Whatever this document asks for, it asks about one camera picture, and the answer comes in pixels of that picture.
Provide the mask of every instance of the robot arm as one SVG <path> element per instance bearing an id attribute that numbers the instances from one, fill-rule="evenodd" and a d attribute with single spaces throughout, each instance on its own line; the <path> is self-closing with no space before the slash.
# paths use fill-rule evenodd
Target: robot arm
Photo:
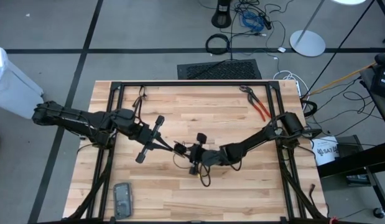
<path id="1" fill-rule="evenodd" d="M 137 141 L 144 147 L 139 153 L 136 162 L 142 163 L 148 150 L 164 149 L 180 156 L 189 158 L 192 168 L 191 174 L 197 173 L 199 163 L 204 166 L 232 166 L 239 163 L 246 154 L 260 144 L 281 139 L 282 144 L 295 148 L 299 142 L 297 138 L 306 133 L 298 117 L 294 113 L 286 112 L 272 119 L 258 133 L 238 143 L 220 146 L 219 151 L 202 148 L 206 143 L 206 136 L 199 133 L 198 142 L 191 147 L 177 143 L 171 148 L 160 136 L 159 128 L 164 122 L 163 116 L 158 116 L 153 129 L 142 121 L 136 123 L 136 116 L 132 110 L 120 109 L 110 113 L 95 112 L 64 108 L 56 102 L 49 101 L 37 105 L 32 117 L 34 123 L 47 126 L 57 125 L 65 129 L 88 137 L 97 146 L 109 148 L 113 146 L 112 135 L 115 130 L 127 136 L 130 140 Z M 277 128 L 276 122 L 281 121 L 283 128 Z"/>
<path id="2" fill-rule="evenodd" d="M 35 124 L 42 126 L 57 125 L 66 130 L 86 136 L 93 144 L 103 148 L 113 146 L 112 135 L 115 130 L 127 136 L 130 140 L 139 142 L 144 146 L 136 161 L 142 163 L 147 150 L 164 149 L 173 151 L 166 144 L 158 132 L 164 122 L 164 117 L 157 118 L 153 130 L 142 121 L 135 123 L 136 116 L 132 110 L 120 109 L 110 113 L 89 113 L 71 108 L 64 108 L 54 101 L 48 101 L 37 105 L 32 117 Z M 159 141 L 163 146 L 153 143 Z"/>

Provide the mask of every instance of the tool handle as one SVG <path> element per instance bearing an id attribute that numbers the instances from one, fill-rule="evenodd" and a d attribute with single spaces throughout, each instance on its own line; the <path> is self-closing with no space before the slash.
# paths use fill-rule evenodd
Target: tool handle
<path id="1" fill-rule="evenodd" d="M 265 114 L 271 118 L 271 114 L 269 114 L 268 110 L 266 109 L 266 107 L 263 105 L 263 103 L 261 103 L 261 101 L 259 101 L 259 104 L 261 106 L 261 108 L 264 110 Z"/>
<path id="2" fill-rule="evenodd" d="M 258 111 L 261 115 L 261 118 L 263 121 L 266 121 L 266 118 L 264 117 L 264 114 L 261 112 L 260 108 L 256 105 L 253 105 L 254 109 L 256 109 L 256 111 Z"/>

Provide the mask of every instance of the smartphone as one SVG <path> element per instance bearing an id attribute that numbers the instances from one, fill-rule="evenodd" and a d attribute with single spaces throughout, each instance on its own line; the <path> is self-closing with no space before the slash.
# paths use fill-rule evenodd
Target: smartphone
<path id="1" fill-rule="evenodd" d="M 114 216 L 121 220 L 132 215 L 131 184 L 120 183 L 113 187 Z"/>

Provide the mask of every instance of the metal pole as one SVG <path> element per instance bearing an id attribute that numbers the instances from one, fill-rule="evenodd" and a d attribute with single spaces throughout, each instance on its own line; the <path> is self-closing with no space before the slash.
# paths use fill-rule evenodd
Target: metal pole
<path id="1" fill-rule="evenodd" d="M 315 16 L 317 15 L 317 13 L 319 12 L 319 9 L 322 7 L 323 3 L 325 2 L 325 0 L 321 0 L 321 3 L 318 5 L 317 9 L 315 10 L 314 14 L 312 15 L 312 17 L 310 18 L 309 22 L 307 23 L 307 25 L 304 27 L 304 30 L 303 32 L 300 34 L 300 37 L 297 39 L 297 42 L 296 42 L 296 45 L 300 42 L 300 40 L 303 38 L 303 35 L 305 34 L 305 31 L 307 31 L 308 27 L 311 25 L 311 22 L 314 20 Z"/>
<path id="2" fill-rule="evenodd" d="M 321 71 L 321 73 L 319 74 L 319 76 L 315 79 L 314 83 L 311 85 L 310 89 L 306 92 L 306 94 L 301 97 L 301 99 L 304 99 L 309 92 L 311 92 L 312 88 L 314 87 L 314 85 L 317 83 L 317 81 L 321 78 L 321 76 L 325 73 L 325 70 L 328 68 L 328 66 L 330 65 L 330 63 L 332 62 L 332 60 L 335 58 L 336 54 L 339 52 L 339 50 L 341 49 L 341 46 L 343 46 L 344 42 L 346 42 L 346 40 L 348 39 L 348 37 L 351 35 L 351 33 L 355 30 L 355 27 L 359 24 L 359 22 L 361 22 L 362 18 L 365 16 L 365 14 L 367 13 L 367 11 L 371 8 L 371 6 L 373 5 L 375 0 L 372 0 L 371 3 L 369 3 L 369 5 L 367 6 L 367 8 L 365 9 L 364 13 L 362 13 L 361 17 L 358 19 L 358 21 L 356 21 L 355 25 L 353 26 L 353 28 L 350 30 L 350 32 L 347 34 L 347 36 L 344 38 L 344 40 L 341 42 L 341 44 L 339 45 L 339 47 L 337 48 L 336 52 L 332 55 L 332 57 L 330 58 L 329 62 L 325 65 L 325 68 L 323 68 L 323 70 Z"/>

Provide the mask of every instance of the white lamp base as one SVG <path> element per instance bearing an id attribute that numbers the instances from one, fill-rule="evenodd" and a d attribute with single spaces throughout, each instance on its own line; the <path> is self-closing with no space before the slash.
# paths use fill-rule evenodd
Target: white lamp base
<path id="1" fill-rule="evenodd" d="M 297 53 L 308 57 L 316 57 L 323 54 L 326 49 L 325 41 L 321 36 L 309 30 L 305 31 L 300 42 L 296 44 L 302 32 L 302 30 L 299 30 L 292 34 L 290 37 L 290 46 L 292 46 Z"/>

